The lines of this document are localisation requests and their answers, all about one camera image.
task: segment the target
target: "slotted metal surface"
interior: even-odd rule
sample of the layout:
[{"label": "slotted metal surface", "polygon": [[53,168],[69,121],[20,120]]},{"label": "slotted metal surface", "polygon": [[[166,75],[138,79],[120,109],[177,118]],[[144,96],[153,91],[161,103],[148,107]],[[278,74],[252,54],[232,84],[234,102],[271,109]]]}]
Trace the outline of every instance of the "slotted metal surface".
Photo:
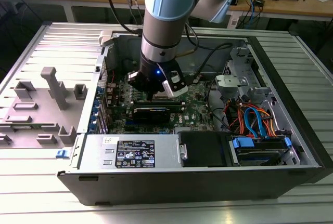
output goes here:
[{"label": "slotted metal surface", "polygon": [[[48,62],[58,59],[67,61],[80,59],[76,63],[63,63],[64,60],[60,60],[56,65],[59,76],[65,76],[69,72],[85,72],[89,75],[89,69],[92,69],[93,65],[83,64],[81,61],[93,60],[92,53],[98,55],[98,35],[101,30],[114,30],[115,28],[117,27],[114,25],[103,24],[53,24],[45,31],[39,44],[31,50],[29,60],[38,57],[42,57],[44,61]],[[333,157],[333,104],[331,100],[333,88],[327,75],[323,73],[325,69],[314,60],[311,54],[306,53],[305,48],[301,46],[302,43],[296,37],[285,32],[267,31],[206,29],[199,32],[229,36],[256,36],[324,147]],[[84,54],[84,57],[71,58],[65,56],[52,58],[45,56],[45,53],[31,57],[31,54],[39,51],[61,51],[64,55],[73,51],[88,53]],[[39,72],[42,65],[42,63],[38,63],[38,60],[22,64],[24,71],[17,75],[21,76],[21,73],[24,72]],[[72,85],[70,81],[72,80],[65,80],[69,87]],[[10,90],[6,90],[5,93],[9,97],[15,96]],[[84,206],[54,176],[55,172],[64,168],[69,162],[68,160],[55,160],[56,152],[57,149],[0,150],[1,223],[23,221],[26,223],[58,223],[60,220],[81,223],[333,222],[332,175],[314,185],[298,186],[276,200],[115,207]]]},{"label": "slotted metal surface", "polygon": [[98,42],[100,30],[89,33],[72,30],[66,33],[69,30],[58,29],[57,24],[43,28],[44,32],[36,36],[37,42],[31,46],[0,95],[0,121],[17,96],[13,89],[19,81],[31,81],[36,88],[48,88],[41,77],[43,67],[55,67],[57,80],[63,81],[66,88],[82,83],[89,88],[96,59],[101,53]]}]

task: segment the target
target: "wooden workbench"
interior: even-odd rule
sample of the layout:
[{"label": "wooden workbench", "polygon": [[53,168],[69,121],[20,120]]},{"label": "wooden workbench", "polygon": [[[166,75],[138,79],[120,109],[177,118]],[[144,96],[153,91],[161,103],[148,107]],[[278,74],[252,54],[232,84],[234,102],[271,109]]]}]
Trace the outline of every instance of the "wooden workbench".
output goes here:
[{"label": "wooden workbench", "polygon": [[[62,5],[69,21],[75,21],[72,14],[72,6],[95,6],[109,7],[107,0],[26,0],[32,3]],[[113,0],[118,8],[127,8],[126,0]],[[230,6],[229,14],[239,17],[249,10],[245,0],[239,0],[237,6]],[[265,0],[262,17],[309,19],[309,20],[330,20],[333,17],[333,0],[319,2],[317,0]]]}]

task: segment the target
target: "red cable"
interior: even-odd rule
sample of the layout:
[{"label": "red cable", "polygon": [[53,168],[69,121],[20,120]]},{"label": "red cable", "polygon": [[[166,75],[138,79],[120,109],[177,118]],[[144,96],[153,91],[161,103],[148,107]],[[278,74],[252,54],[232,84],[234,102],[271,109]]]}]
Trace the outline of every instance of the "red cable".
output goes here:
[{"label": "red cable", "polygon": [[113,83],[113,81],[114,81],[114,71],[112,71],[112,81],[111,81],[111,83]]}]

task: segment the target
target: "warning label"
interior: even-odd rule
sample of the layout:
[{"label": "warning label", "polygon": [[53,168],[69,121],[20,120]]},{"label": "warning label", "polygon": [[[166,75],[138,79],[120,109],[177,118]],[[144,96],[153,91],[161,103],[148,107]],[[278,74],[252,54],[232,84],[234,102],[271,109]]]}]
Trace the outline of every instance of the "warning label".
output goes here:
[{"label": "warning label", "polygon": [[154,168],[154,141],[118,141],[117,168]]}]

